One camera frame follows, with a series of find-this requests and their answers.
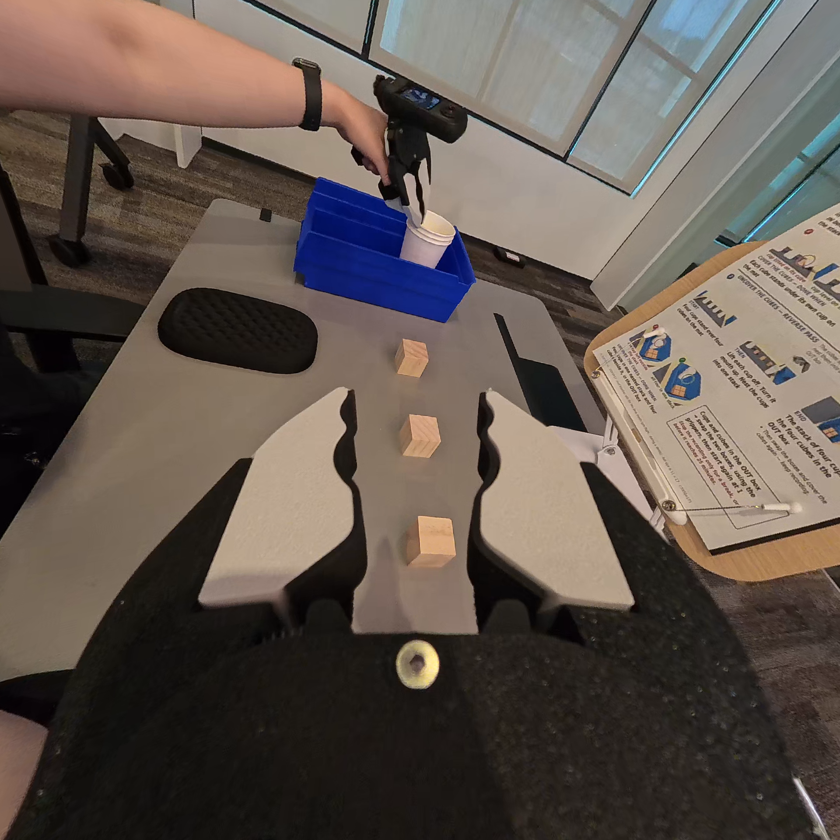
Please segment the large framed window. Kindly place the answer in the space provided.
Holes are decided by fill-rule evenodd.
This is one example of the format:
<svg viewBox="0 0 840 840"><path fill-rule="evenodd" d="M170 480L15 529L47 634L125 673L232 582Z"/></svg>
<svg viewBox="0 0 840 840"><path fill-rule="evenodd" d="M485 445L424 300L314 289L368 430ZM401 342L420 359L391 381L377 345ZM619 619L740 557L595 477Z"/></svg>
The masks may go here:
<svg viewBox="0 0 840 840"><path fill-rule="evenodd" d="M342 2L363 53L636 196L817 2Z"/></svg>

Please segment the person's left hand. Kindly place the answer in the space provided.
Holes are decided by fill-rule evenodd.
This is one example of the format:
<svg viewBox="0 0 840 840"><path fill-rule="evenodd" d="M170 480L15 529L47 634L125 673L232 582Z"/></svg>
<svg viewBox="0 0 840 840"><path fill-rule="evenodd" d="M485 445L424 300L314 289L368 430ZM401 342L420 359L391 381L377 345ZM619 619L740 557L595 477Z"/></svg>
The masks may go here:
<svg viewBox="0 0 840 840"><path fill-rule="evenodd" d="M331 104L324 107L323 119L357 153L360 165L378 175L384 186L391 184L385 149L387 120L381 111L339 90Z"/></svg>

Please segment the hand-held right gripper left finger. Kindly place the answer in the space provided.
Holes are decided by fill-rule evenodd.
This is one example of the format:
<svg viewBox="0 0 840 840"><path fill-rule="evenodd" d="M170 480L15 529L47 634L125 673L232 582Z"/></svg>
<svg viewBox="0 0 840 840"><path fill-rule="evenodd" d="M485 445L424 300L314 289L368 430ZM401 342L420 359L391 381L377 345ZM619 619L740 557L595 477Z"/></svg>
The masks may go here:
<svg viewBox="0 0 840 840"><path fill-rule="evenodd" d="M351 621L366 573L357 430L355 394L338 387L257 448L199 592L202 607L270 605L292 626L331 600Z"/></svg>

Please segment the black textured cushion pad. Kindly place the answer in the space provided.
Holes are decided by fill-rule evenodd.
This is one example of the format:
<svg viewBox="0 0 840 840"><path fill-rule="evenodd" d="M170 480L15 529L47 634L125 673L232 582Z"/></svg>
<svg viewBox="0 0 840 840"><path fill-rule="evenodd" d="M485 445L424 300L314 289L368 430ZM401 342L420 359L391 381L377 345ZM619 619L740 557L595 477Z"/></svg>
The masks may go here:
<svg viewBox="0 0 840 840"><path fill-rule="evenodd" d="M158 321L159 340L186 358L275 375L306 371L319 333L304 312L228 290L176 294Z"/></svg>

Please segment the wooden book stand white base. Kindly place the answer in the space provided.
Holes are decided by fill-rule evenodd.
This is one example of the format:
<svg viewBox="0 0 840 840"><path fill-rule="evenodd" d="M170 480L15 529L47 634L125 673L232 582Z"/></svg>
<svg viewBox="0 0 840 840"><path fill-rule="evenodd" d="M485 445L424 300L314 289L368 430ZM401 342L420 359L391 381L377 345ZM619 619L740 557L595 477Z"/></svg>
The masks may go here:
<svg viewBox="0 0 840 840"><path fill-rule="evenodd" d="M760 241L741 244L715 255L604 329L584 353L584 379L595 395L596 403L605 412L603 435L618 441L619 448L623 449L631 470L639 478L644 490L655 492L652 467L644 457L641 444L631 432L629 422L623 416L614 421L614 414L621 414L623 410L616 398L606 393L605 376L596 371L595 351L622 333L637 329L653 320L677 300L704 285L711 277L729 266L742 263L755 249L762 246L764 242ZM657 504L653 506L649 523L653 527L662 525L664 535L674 538L684 554L700 567L735 581L771 581L838 565L838 524L819 531L788 533L751 547L741 546L726 553L712 554L700 539L693 524L674 523Z"/></svg>

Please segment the grey desk leg with casters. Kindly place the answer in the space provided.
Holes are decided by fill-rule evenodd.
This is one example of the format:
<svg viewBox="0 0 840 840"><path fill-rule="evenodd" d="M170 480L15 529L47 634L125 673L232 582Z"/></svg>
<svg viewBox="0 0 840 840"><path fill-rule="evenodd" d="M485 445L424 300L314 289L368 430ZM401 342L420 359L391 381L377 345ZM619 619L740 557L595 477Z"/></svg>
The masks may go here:
<svg viewBox="0 0 840 840"><path fill-rule="evenodd" d="M130 159L100 121L86 115L72 114L59 227L57 234L48 238L54 257L69 268L83 266L91 258L83 239L87 231L93 154L96 148L107 158L106 163L101 165L106 183L121 192L131 190L134 186Z"/></svg>

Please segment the black wristband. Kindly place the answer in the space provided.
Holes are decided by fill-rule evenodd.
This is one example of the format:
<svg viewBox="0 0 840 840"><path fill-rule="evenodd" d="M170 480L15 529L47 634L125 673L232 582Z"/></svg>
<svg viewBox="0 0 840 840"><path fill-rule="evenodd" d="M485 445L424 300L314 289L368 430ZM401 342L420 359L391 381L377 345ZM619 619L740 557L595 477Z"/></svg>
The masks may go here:
<svg viewBox="0 0 840 840"><path fill-rule="evenodd" d="M316 62L296 57L291 64L299 69L304 83L304 112L299 128L318 132L322 125L322 70Z"/></svg>

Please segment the white paper cup stack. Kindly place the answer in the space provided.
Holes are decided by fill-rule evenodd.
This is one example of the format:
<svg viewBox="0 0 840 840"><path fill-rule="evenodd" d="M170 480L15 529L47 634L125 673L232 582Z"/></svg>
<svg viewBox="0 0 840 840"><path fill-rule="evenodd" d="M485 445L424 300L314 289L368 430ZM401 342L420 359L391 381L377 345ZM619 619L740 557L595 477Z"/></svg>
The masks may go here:
<svg viewBox="0 0 840 840"><path fill-rule="evenodd" d="M436 245L429 244L428 242L420 239L415 236L415 232L406 225L400 259L429 269L435 269L447 248L448 247L437 247Z"/></svg>

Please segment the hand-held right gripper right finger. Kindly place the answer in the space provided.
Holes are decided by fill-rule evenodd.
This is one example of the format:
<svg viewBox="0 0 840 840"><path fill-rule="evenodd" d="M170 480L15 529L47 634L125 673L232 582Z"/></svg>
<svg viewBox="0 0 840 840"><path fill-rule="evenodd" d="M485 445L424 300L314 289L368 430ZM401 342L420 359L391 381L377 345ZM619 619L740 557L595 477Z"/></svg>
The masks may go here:
<svg viewBox="0 0 840 840"><path fill-rule="evenodd" d="M479 630L501 602L517 602L531 627L567 606L630 611L634 595L573 450L495 391L479 397L477 433L471 584Z"/></svg>

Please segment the person's leg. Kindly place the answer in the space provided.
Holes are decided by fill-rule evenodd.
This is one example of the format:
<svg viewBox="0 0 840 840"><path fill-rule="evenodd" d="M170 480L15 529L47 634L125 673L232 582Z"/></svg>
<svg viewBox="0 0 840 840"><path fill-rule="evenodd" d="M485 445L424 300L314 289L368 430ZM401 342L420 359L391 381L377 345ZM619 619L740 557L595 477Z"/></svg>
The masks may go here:
<svg viewBox="0 0 840 840"><path fill-rule="evenodd" d="M1 838L5 838L31 784L48 730L1 711Z"/></svg>

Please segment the printed instruction sheet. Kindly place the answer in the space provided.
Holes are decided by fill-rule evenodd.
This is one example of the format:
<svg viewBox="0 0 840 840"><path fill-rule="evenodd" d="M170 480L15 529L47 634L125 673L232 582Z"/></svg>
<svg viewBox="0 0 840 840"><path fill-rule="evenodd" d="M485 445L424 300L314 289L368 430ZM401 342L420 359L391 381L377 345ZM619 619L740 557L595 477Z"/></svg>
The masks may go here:
<svg viewBox="0 0 840 840"><path fill-rule="evenodd" d="M838 524L838 205L594 351L595 384L711 553Z"/></svg>

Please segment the person's left forearm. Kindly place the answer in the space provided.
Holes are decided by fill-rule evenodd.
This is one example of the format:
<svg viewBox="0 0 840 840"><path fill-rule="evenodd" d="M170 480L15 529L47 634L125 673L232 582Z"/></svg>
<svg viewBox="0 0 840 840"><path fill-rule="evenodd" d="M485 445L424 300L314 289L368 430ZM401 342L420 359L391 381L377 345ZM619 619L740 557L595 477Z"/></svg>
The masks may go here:
<svg viewBox="0 0 840 840"><path fill-rule="evenodd" d="M2 108L219 128L304 119L300 69L147 2L2 2Z"/></svg>

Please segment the blue plastic bin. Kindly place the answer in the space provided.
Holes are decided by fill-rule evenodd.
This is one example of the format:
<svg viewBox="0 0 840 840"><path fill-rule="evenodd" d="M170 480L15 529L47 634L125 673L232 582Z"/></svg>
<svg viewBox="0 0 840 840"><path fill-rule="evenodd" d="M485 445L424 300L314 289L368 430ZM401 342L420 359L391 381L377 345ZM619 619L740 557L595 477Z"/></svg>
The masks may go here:
<svg viewBox="0 0 840 840"><path fill-rule="evenodd" d="M459 233L435 268L400 257L406 217L380 197L318 178L293 269L304 285L422 319L446 322L476 283Z"/></svg>

